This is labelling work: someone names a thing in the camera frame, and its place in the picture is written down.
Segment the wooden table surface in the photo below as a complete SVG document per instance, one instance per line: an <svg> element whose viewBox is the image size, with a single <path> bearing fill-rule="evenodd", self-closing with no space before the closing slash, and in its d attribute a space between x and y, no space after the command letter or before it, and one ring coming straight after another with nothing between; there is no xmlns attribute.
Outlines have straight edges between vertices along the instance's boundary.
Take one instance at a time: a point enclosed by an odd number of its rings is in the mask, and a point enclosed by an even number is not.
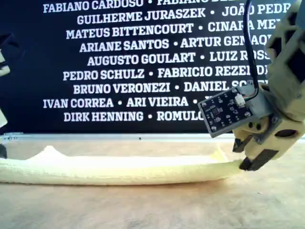
<svg viewBox="0 0 305 229"><path fill-rule="evenodd" d="M9 158L45 146L72 155L205 155L216 143L16 142ZM232 144L221 148L230 158ZM138 187L0 185L1 229L304 229L305 143L256 172L200 184Z"/></svg>

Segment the screw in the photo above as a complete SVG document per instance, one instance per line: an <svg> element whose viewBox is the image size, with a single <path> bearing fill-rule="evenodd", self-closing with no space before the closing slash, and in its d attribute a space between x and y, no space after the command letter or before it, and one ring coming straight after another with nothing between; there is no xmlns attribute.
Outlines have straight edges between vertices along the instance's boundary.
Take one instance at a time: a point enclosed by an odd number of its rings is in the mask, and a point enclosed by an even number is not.
<svg viewBox="0 0 305 229"><path fill-rule="evenodd" d="M261 140L260 137L257 137L257 138L255 139L255 141L256 141L257 143L261 143L261 142L262 142L262 140Z"/></svg>
<svg viewBox="0 0 305 229"><path fill-rule="evenodd" d="M273 118L272 118L272 123L273 123L273 124L276 124L277 121L278 121L278 118L276 118L276 117L273 117Z"/></svg>

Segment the electronic component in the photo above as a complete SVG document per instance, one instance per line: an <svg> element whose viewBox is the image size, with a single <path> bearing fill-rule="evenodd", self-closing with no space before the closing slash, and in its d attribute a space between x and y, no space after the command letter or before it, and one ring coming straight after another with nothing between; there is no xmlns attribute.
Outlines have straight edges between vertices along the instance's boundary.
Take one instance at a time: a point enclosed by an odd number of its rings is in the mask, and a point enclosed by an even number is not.
<svg viewBox="0 0 305 229"><path fill-rule="evenodd" d="M239 89L232 88L198 104L211 137L231 131L241 122L250 122L252 111L240 96Z"/></svg>
<svg viewBox="0 0 305 229"><path fill-rule="evenodd" d="M235 101L238 106L244 106L246 103L241 94L237 94L237 96L235 96Z"/></svg>

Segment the cable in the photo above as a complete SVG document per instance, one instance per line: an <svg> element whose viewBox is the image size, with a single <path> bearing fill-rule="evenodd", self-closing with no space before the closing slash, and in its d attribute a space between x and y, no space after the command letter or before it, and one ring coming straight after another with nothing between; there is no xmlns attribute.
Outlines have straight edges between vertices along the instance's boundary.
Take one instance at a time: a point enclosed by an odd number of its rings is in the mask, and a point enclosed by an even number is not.
<svg viewBox="0 0 305 229"><path fill-rule="evenodd" d="M245 47L246 47L248 62L249 62L249 67L250 67L250 74L253 78L254 93L252 95L245 96L244 99L246 101L249 101L249 100L255 98L258 95L258 92L259 92L259 89L258 89L258 73L257 73L253 48L252 48L252 44L251 44L251 35L250 35L250 31L249 31L250 7L251 7L251 0L247 0L246 4L244 6L243 32L244 32L244 44L245 44Z"/></svg>

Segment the yellow foam tube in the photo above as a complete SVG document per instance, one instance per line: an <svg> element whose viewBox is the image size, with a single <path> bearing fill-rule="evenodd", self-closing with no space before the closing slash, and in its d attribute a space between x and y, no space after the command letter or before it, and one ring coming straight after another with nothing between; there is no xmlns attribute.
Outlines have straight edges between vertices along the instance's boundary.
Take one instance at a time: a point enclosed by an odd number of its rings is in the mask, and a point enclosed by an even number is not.
<svg viewBox="0 0 305 229"><path fill-rule="evenodd" d="M241 161L210 156L65 156L47 146L27 160L0 159L0 182L53 185L160 185L235 175Z"/></svg>

